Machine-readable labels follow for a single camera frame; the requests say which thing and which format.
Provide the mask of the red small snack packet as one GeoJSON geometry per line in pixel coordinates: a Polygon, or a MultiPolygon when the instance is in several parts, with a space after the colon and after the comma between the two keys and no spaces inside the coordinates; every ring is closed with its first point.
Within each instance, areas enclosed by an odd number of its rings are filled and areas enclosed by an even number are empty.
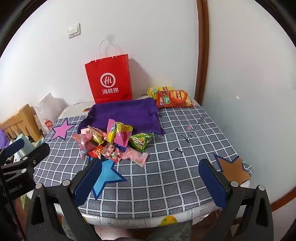
{"type": "Polygon", "coordinates": [[[104,149],[104,145],[99,145],[95,149],[93,149],[92,151],[89,151],[88,155],[92,158],[101,159],[101,152],[103,149],[104,149]]]}

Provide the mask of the pink wafer packet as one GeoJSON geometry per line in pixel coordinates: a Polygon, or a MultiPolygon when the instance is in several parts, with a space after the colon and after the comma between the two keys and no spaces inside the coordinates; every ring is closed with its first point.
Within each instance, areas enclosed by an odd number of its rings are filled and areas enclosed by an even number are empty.
{"type": "Polygon", "coordinates": [[[97,145],[91,142],[93,135],[91,133],[84,133],[84,134],[73,134],[72,138],[79,145],[79,155],[83,160],[89,152],[93,151],[97,145]]]}

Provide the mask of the strawberry white snack packet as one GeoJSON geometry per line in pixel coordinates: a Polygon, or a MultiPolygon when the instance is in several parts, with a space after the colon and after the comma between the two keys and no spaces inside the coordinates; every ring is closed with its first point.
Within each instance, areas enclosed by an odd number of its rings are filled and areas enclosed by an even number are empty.
{"type": "Polygon", "coordinates": [[[126,147],[114,143],[107,143],[101,151],[101,155],[117,164],[122,159],[125,151],[126,147]]]}

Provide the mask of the yellow rice cracker packet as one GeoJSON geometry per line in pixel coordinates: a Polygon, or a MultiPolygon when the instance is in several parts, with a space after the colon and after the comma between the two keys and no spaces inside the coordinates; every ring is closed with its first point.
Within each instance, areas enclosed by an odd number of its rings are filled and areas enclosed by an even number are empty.
{"type": "Polygon", "coordinates": [[[107,140],[106,132],[92,126],[88,126],[88,130],[88,133],[92,134],[93,142],[96,142],[97,144],[101,145],[107,140]]]}

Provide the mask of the pale pink candy packet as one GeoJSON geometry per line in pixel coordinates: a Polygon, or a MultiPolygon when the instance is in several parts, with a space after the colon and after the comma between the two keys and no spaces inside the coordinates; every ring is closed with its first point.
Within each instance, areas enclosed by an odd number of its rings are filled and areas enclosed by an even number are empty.
{"type": "Polygon", "coordinates": [[[144,167],[148,155],[148,153],[141,153],[131,147],[127,147],[126,151],[123,153],[122,159],[130,159],[139,166],[144,167]]]}

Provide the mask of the pink yellow crisps packet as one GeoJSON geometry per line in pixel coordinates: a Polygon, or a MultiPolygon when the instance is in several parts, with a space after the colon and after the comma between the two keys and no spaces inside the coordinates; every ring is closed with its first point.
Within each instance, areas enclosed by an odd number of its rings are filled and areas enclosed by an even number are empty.
{"type": "Polygon", "coordinates": [[[109,143],[115,143],[122,147],[127,147],[129,138],[132,136],[133,127],[125,125],[113,119],[108,120],[107,137],[109,143]]]}

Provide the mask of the green snack packet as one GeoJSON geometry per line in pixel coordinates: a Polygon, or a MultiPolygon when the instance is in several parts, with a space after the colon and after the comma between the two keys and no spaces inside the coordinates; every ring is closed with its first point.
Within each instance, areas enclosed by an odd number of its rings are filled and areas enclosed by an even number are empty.
{"type": "Polygon", "coordinates": [[[137,133],[129,137],[129,141],[132,146],[140,151],[144,152],[149,142],[152,140],[152,133],[137,133]]]}

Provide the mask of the orange paper star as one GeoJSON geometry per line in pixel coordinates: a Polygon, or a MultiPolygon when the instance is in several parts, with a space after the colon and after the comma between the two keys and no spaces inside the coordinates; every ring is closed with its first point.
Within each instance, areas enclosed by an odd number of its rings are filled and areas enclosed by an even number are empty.
{"type": "Polygon", "coordinates": [[[218,163],[218,166],[229,182],[236,181],[239,185],[250,180],[250,174],[243,166],[242,159],[237,156],[233,161],[228,161],[217,154],[214,157],[218,163]]]}

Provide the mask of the blue paper star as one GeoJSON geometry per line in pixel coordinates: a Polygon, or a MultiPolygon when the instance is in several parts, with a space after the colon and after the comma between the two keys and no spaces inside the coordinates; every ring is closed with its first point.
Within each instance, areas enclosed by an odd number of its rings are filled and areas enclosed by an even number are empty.
{"type": "Polygon", "coordinates": [[[114,165],[114,161],[110,159],[102,161],[101,173],[92,188],[92,193],[96,200],[100,197],[107,184],[127,181],[126,178],[114,169],[114,165]]]}

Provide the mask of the purple towel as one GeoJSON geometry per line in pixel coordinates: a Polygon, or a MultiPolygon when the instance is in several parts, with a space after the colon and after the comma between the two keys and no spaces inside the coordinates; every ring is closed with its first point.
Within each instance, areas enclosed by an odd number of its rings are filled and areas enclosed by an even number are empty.
{"type": "Polygon", "coordinates": [[[138,100],[117,101],[95,104],[88,112],[87,117],[81,121],[77,133],[87,126],[107,131],[110,119],[130,125],[133,134],[157,133],[164,135],[165,131],[158,120],[159,108],[156,102],[148,97],[138,100]]]}

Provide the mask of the orange chips bag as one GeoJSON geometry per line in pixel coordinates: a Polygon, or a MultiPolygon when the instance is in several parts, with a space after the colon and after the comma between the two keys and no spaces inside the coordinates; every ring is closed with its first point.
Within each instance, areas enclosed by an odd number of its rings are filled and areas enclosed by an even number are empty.
{"type": "Polygon", "coordinates": [[[194,104],[184,90],[159,90],[156,96],[158,108],[190,108],[194,104]]]}

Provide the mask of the red paper shopping bag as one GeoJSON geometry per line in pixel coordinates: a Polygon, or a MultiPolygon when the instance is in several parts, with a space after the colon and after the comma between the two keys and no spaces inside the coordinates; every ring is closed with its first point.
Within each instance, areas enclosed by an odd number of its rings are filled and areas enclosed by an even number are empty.
{"type": "Polygon", "coordinates": [[[127,54],[95,57],[85,64],[85,70],[96,104],[132,100],[127,54]]]}

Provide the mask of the yellow chips bag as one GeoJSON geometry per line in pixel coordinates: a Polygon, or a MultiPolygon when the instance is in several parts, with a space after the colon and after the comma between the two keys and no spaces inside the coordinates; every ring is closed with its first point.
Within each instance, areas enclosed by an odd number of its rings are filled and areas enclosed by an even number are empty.
{"type": "Polygon", "coordinates": [[[150,87],[147,90],[147,94],[149,97],[151,97],[153,100],[156,100],[158,91],[168,91],[173,90],[171,86],[164,86],[164,87],[150,87]]]}

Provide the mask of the wooden door frame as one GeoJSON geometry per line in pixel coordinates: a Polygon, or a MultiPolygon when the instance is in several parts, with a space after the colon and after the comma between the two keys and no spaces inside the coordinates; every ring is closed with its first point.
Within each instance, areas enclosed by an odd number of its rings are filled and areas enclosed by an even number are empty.
{"type": "Polygon", "coordinates": [[[202,105],[209,59],[209,13],[206,0],[197,0],[198,14],[198,64],[194,99],[202,105]]]}

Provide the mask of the white light switch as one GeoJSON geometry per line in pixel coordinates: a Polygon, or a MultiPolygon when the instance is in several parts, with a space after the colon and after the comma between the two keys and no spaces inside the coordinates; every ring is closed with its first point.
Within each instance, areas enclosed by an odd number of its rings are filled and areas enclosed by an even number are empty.
{"type": "Polygon", "coordinates": [[[67,32],[69,39],[79,36],[81,34],[80,23],[68,27],[67,32]]]}

